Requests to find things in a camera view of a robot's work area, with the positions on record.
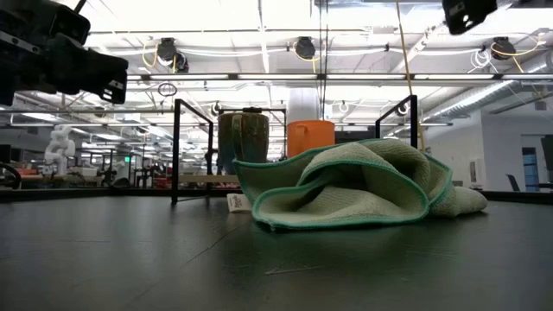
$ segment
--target orange container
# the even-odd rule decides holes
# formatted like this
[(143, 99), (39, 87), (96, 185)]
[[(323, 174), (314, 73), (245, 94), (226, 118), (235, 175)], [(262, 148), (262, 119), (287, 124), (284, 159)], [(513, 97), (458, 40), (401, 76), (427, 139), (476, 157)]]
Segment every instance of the orange container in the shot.
[(309, 149), (330, 145), (334, 145), (332, 122), (305, 120), (288, 124), (288, 158)]

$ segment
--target black metal frame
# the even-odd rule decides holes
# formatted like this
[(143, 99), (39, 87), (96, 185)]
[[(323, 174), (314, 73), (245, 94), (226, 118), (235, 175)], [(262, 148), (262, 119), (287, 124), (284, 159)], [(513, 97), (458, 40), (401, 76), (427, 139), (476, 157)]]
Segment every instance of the black metal frame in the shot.
[[(207, 139), (207, 154), (206, 154), (206, 161), (207, 161), (207, 174), (213, 175), (212, 171), (212, 157), (213, 157), (213, 122), (209, 119), (209, 117), (204, 116), (201, 112), (195, 110), (193, 106), (191, 106), (189, 103), (185, 102), (184, 100), (178, 98), (175, 99), (175, 111), (174, 111), (174, 122), (173, 122), (173, 173), (171, 175), (171, 205), (176, 205), (176, 203), (179, 201), (179, 140), (181, 137), (181, 105), (184, 105), (187, 109), (189, 109), (193, 114), (196, 116), (202, 118), (209, 124), (209, 130), (208, 135), (209, 138)], [(211, 184), (206, 184), (206, 198), (209, 200), (209, 194), (211, 192)]]
[(413, 148), (418, 149), (418, 147), (417, 147), (417, 145), (418, 145), (418, 126), (417, 126), (417, 121), (418, 121), (418, 99), (417, 99), (416, 95), (409, 95), (408, 97), (404, 98), (397, 105), (393, 106), (385, 114), (383, 114), (382, 117), (380, 117), (377, 120), (377, 122), (375, 122), (375, 137), (376, 138), (381, 138), (380, 137), (380, 123), (382, 123), (382, 121), (385, 118), (387, 118), (388, 116), (390, 116), (394, 111), (399, 109), (399, 107), (407, 104), (408, 102), (410, 102), (410, 126), (411, 126), (410, 127), (410, 134), (411, 134), (410, 142), (411, 142), (411, 146)]

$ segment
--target dark table surface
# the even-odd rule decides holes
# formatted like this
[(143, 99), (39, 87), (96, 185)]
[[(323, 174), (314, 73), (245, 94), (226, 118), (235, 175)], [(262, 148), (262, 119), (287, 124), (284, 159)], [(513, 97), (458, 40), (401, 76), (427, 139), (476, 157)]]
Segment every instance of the dark table surface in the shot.
[(2, 310), (551, 310), (553, 206), (271, 232), (226, 202), (0, 205)]

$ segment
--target ceiling light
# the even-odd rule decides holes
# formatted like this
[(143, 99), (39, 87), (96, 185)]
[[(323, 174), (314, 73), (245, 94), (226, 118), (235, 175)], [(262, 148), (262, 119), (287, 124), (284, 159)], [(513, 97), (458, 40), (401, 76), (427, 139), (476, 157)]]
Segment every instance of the ceiling light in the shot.
[(103, 124), (63, 124), (71, 127), (100, 127), (104, 126)]
[(14, 127), (54, 127), (53, 124), (9, 124)]
[(553, 79), (553, 74), (504, 74), (503, 79)]
[(228, 79), (228, 74), (156, 74), (149, 76), (151, 80), (221, 80)]
[(49, 113), (40, 113), (40, 112), (28, 112), (22, 114), (25, 117), (33, 117), (35, 119), (44, 120), (44, 121), (58, 121), (59, 119)]
[(119, 139), (123, 139), (122, 137), (120, 136), (117, 136), (117, 135), (112, 135), (112, 134), (94, 134), (100, 138), (104, 138), (104, 139), (107, 139), (107, 140), (119, 140)]
[(421, 126), (452, 126), (453, 124), (452, 123), (442, 123), (442, 124), (438, 124), (438, 123), (421, 123)]
[(145, 126), (145, 125), (149, 125), (149, 124), (143, 124), (143, 123), (140, 123), (140, 124), (107, 124), (107, 126), (109, 126), (109, 127)]
[(363, 80), (363, 79), (405, 79), (404, 74), (328, 74), (328, 79), (353, 79), (353, 80)]
[(238, 79), (255, 79), (255, 80), (279, 80), (279, 79), (317, 79), (316, 74), (239, 74)]
[(415, 74), (414, 79), (491, 79), (493, 74)]
[(80, 130), (80, 129), (72, 129), (72, 130), (76, 131), (77, 133), (80, 133), (80, 134), (85, 134), (85, 135), (90, 134), (89, 132), (86, 132), (86, 131), (83, 131), (83, 130)]

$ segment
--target white label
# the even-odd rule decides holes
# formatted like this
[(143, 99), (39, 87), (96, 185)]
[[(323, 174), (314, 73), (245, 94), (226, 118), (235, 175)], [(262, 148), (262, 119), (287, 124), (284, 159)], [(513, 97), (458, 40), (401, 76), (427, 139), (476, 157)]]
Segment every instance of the white label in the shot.
[(243, 194), (227, 194), (226, 200), (228, 201), (228, 210), (231, 213), (251, 211), (250, 201)]

